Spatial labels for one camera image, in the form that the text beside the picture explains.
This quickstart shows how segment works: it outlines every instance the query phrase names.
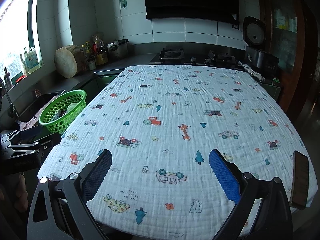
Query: green plastic basket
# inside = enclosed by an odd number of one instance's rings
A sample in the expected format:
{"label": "green plastic basket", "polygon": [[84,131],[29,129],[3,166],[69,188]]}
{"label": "green plastic basket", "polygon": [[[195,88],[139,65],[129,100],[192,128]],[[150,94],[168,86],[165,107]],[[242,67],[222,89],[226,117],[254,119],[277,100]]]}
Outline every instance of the green plastic basket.
{"label": "green plastic basket", "polygon": [[[84,90],[73,90],[59,96],[42,111],[39,118],[39,123],[42,126],[45,126],[51,133],[58,132],[63,134],[73,120],[86,107],[86,97],[87,93]],[[71,103],[78,103],[78,105],[69,113],[51,122],[53,116],[60,109],[66,111]]]}

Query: smartphone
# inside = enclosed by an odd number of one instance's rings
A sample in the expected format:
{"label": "smartphone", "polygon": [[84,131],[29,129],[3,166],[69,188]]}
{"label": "smartphone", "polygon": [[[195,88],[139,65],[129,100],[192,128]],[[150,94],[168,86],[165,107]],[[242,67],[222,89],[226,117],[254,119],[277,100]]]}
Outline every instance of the smartphone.
{"label": "smartphone", "polygon": [[309,160],[298,151],[294,151],[293,178],[290,206],[303,210],[306,207],[309,190]]}

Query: metal screw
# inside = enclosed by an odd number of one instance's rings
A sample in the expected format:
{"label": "metal screw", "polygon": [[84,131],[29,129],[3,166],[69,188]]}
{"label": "metal screw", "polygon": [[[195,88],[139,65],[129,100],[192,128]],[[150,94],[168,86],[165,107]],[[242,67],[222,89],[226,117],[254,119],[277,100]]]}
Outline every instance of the metal screw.
{"label": "metal screw", "polygon": [[246,178],[246,179],[251,179],[252,178],[252,174],[250,172],[245,172],[243,174],[243,176]]}
{"label": "metal screw", "polygon": [[70,174],[69,178],[70,178],[70,179],[76,179],[76,178],[78,178],[78,173],[72,173],[72,174]]}
{"label": "metal screw", "polygon": [[47,177],[42,177],[41,179],[40,179],[40,183],[45,183],[45,182],[47,182]]}
{"label": "metal screw", "polygon": [[278,177],[274,177],[273,180],[275,181],[275,183],[281,183],[281,179]]}

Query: glass cabinet door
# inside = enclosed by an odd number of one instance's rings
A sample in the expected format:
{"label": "glass cabinet door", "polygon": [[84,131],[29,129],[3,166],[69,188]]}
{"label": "glass cabinet door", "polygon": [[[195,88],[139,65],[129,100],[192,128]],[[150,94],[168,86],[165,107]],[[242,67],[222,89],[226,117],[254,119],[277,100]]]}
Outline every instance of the glass cabinet door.
{"label": "glass cabinet door", "polygon": [[273,29],[270,53],[279,58],[279,68],[291,73],[296,57],[297,16],[293,0],[271,0]]}

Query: gas stove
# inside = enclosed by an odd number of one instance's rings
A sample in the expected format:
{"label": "gas stove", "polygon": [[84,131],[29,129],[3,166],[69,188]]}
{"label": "gas stove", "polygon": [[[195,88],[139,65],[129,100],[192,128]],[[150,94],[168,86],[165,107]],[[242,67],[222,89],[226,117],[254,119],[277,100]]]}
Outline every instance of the gas stove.
{"label": "gas stove", "polygon": [[237,65],[235,57],[212,50],[209,54],[193,54],[185,53],[183,49],[163,49],[150,61],[149,65],[196,65],[244,71]]}

